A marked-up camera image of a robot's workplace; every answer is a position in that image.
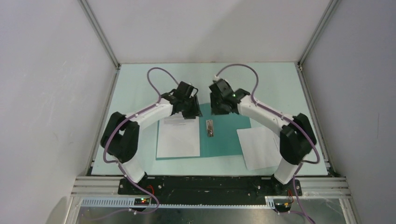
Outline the aluminium front frame rail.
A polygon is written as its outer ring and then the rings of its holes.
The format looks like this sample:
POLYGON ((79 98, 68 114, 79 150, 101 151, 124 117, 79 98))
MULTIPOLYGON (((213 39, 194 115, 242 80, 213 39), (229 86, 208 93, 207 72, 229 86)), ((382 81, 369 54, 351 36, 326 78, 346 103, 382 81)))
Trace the aluminium front frame rail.
MULTIPOLYGON (((81 176, 75 180, 72 196, 81 197, 85 206, 126 207, 126 208, 264 208, 272 209, 285 196, 266 197, 266 205, 203 206, 203 205, 161 205, 156 196, 144 190, 143 195, 119 195, 121 176, 81 176), (149 206, 134 206, 135 198, 150 198, 149 206)), ((297 177, 302 195, 300 199, 350 198, 351 192, 343 177, 297 177)))

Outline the teal plastic folder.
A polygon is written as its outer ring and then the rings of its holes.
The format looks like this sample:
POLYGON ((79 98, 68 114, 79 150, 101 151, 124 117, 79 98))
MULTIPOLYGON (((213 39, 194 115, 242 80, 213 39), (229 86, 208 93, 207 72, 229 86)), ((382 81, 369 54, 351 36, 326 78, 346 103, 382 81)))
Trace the teal plastic folder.
POLYGON ((241 155, 237 130, 251 128, 250 119, 238 114, 212 115, 209 103, 200 104, 202 117, 199 118, 200 156, 218 157, 229 155, 241 155), (208 137, 206 123, 208 119, 213 120, 214 136, 208 137))

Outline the aluminium frame right post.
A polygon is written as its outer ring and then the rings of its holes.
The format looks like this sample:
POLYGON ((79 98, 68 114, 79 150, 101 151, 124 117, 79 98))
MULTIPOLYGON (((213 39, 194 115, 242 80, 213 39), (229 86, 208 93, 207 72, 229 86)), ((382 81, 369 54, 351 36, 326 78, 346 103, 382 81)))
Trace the aluminium frame right post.
POLYGON ((341 3, 341 0, 331 0, 329 1, 325 11, 323 12, 317 26, 315 27, 306 47, 303 50, 303 53, 301 54, 299 60, 297 61, 298 67, 303 67, 303 64, 305 63, 306 59, 308 58, 309 54, 313 50, 315 44, 318 42, 320 36, 324 32, 327 24, 329 23, 331 17, 335 13, 337 7, 341 3))

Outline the controller board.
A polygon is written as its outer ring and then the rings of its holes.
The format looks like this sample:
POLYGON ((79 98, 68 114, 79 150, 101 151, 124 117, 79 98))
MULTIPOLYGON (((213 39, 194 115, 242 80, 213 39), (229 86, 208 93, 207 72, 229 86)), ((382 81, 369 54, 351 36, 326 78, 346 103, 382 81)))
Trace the controller board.
POLYGON ((151 199, 150 198, 135 198, 134 199, 134 206, 149 206, 151 203, 151 199))
POLYGON ((275 203, 273 210, 276 213, 289 213, 291 210, 291 203, 275 203))

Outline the left controller board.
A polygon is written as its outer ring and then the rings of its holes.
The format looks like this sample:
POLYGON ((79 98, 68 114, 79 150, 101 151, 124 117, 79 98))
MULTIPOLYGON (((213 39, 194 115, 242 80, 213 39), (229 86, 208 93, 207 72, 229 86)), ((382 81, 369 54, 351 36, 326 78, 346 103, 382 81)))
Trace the left controller board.
POLYGON ((134 199, 134 206, 149 206, 151 203, 151 199, 150 198, 135 198, 134 199))

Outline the aluminium frame left post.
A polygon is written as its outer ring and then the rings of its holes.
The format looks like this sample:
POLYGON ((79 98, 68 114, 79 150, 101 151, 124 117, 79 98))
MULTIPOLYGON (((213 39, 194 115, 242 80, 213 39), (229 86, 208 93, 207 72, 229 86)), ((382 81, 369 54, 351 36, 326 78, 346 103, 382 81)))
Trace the aluminium frame left post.
POLYGON ((87 0, 78 0, 78 3, 80 4, 88 22, 90 23, 94 33, 96 34, 99 42, 101 43, 102 47, 104 48, 107 56, 109 57, 112 65, 114 66, 115 69, 120 68, 120 62, 117 59, 111 44, 109 40, 107 39, 105 32, 103 31, 89 1, 87 0))

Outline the metal folder clip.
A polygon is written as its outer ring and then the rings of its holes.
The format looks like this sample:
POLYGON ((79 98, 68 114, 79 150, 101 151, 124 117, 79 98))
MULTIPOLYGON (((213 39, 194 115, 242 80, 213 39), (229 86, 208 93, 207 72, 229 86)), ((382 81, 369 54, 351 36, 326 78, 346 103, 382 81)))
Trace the metal folder clip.
POLYGON ((206 123, 206 132, 208 137, 213 137, 214 136, 214 127, 213 127, 213 120, 208 119, 205 121, 206 123))

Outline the right controller board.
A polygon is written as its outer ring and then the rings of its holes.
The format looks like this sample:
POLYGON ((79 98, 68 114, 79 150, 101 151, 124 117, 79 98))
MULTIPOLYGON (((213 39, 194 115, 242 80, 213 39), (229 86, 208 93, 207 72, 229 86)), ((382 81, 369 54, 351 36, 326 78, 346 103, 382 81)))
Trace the right controller board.
POLYGON ((273 210, 276 213, 289 213, 291 210, 291 203, 275 203, 273 210))

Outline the white paper sheet stack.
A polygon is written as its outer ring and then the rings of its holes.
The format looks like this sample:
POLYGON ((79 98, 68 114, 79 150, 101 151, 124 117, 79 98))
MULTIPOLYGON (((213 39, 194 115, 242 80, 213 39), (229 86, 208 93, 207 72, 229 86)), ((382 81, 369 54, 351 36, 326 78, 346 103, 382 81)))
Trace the white paper sheet stack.
POLYGON ((282 159, 280 140, 270 129, 261 126, 237 130, 247 170, 277 167, 282 159))

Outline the aluminium frame post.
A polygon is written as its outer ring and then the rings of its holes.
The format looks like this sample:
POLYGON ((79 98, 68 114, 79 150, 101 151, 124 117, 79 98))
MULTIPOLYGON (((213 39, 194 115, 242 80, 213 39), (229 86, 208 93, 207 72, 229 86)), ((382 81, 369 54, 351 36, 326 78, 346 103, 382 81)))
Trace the aluminium frame post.
POLYGON ((306 59, 308 58, 309 54, 313 50, 315 44, 318 42, 320 36, 324 32, 327 24, 329 23, 331 17, 335 13, 337 7, 341 3, 341 0, 331 0, 329 1, 325 11, 323 12, 317 26, 315 27, 306 47, 303 50, 303 53, 301 54, 299 60, 297 61, 298 67, 303 67, 303 64, 305 63, 306 59))
POLYGON ((109 57, 112 65, 114 66, 115 69, 120 68, 120 62, 117 59, 111 44, 109 40, 107 39, 105 32, 103 31, 89 1, 87 0, 78 0, 78 3, 80 4, 88 22, 90 23, 94 33, 96 34, 99 42, 101 43, 102 47, 104 48, 107 56, 109 57))

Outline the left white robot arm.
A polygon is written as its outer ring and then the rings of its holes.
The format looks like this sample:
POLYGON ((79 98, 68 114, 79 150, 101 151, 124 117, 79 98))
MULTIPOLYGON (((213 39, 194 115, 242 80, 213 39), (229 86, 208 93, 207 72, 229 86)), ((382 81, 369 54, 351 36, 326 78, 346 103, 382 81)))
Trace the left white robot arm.
POLYGON ((143 194, 148 188, 146 172, 135 158, 140 132, 157 121, 180 113, 184 119, 202 115, 198 102, 198 88, 180 82, 177 88, 159 95, 153 104, 129 115, 114 112, 100 140, 103 161, 117 164, 124 177, 130 181, 130 189, 143 194))

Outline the printed white paper sheet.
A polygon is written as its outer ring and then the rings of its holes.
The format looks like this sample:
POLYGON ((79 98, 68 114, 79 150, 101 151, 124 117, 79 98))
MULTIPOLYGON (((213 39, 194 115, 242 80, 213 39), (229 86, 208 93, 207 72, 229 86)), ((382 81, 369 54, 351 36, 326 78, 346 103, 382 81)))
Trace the printed white paper sheet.
POLYGON ((181 113, 161 119, 157 132, 157 160, 200 156, 199 118, 185 119, 181 113))

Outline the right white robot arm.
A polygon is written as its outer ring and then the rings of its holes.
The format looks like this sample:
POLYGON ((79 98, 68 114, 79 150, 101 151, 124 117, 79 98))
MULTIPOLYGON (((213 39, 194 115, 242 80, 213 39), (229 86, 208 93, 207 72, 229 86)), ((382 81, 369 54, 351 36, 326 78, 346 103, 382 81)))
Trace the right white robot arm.
POLYGON ((253 93, 233 90, 222 78, 215 78, 209 89, 212 114, 234 113, 262 125, 237 130, 245 165, 248 170, 276 167, 271 187, 277 195, 284 195, 301 165, 307 162, 305 157, 310 152, 318 154, 308 117, 276 110, 257 100, 253 93))

